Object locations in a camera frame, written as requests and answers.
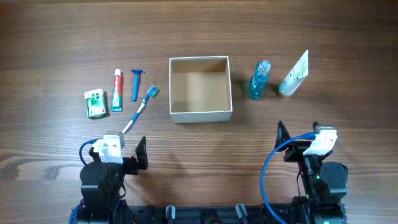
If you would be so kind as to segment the white lotion tube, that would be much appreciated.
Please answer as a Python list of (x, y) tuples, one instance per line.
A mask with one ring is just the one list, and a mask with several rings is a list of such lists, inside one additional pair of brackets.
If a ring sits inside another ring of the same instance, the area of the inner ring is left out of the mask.
[(306, 50), (279, 86), (282, 96), (292, 95), (308, 75), (308, 50)]

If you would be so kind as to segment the blue mouthwash bottle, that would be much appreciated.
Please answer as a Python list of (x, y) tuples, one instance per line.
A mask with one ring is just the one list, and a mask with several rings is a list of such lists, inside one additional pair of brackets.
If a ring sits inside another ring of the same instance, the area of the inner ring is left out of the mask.
[(259, 99), (269, 77), (271, 63), (263, 60), (257, 63), (254, 75), (249, 83), (249, 95), (252, 99)]

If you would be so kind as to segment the green Dettol soap bar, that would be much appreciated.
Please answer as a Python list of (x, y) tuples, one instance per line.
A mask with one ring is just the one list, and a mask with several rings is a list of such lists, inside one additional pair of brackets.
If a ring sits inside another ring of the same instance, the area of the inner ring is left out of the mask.
[(86, 100), (87, 117), (91, 119), (102, 118), (107, 115), (104, 91), (95, 89), (84, 92)]

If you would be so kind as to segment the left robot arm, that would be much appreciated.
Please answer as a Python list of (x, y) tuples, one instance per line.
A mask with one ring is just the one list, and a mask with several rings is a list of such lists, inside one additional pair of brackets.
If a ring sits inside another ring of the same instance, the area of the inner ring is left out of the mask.
[(123, 157), (120, 162), (107, 162), (100, 148), (117, 145), (113, 139), (97, 138), (82, 144), (91, 145), (90, 163), (84, 162), (80, 172), (80, 203), (72, 210), (69, 224), (74, 223), (138, 223), (134, 212), (120, 194), (125, 189), (124, 177), (137, 175), (148, 168), (146, 138), (142, 137), (136, 147), (136, 156)]

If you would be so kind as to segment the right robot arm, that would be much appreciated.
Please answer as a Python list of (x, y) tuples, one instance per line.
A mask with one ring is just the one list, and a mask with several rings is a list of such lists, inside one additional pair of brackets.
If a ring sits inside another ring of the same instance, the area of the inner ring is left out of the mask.
[(298, 179), (302, 180), (305, 195), (298, 195), (286, 206), (276, 209), (286, 223), (346, 224), (345, 205), (348, 168), (338, 162), (325, 162), (337, 140), (337, 131), (330, 126), (313, 123), (314, 136), (293, 140), (283, 122), (278, 123), (275, 145), (285, 152), (285, 162), (298, 164)]

